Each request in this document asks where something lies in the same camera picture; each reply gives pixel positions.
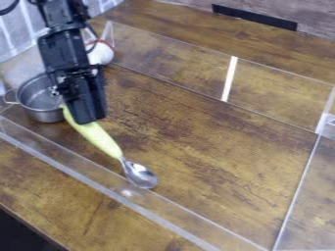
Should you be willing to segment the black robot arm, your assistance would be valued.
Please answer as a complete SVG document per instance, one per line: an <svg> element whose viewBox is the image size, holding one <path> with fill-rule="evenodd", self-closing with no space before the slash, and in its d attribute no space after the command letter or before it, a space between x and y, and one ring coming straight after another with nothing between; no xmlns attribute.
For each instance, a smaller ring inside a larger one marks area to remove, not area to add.
<svg viewBox="0 0 335 251"><path fill-rule="evenodd" d="M90 62L82 30L91 18L83 0L30 0L38 7L49 32L38 49L53 82L53 94L63 97L79 125L106 117L105 74Z"/></svg>

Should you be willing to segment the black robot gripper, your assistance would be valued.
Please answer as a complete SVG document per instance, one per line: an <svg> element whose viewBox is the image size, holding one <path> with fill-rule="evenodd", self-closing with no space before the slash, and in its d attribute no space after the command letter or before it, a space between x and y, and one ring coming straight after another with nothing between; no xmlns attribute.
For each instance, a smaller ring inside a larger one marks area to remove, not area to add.
<svg viewBox="0 0 335 251"><path fill-rule="evenodd" d="M82 30L77 27L53 28L38 39L51 93L63 96L79 125L106 117L102 63L90 58L97 48L97 44L86 46Z"/></svg>

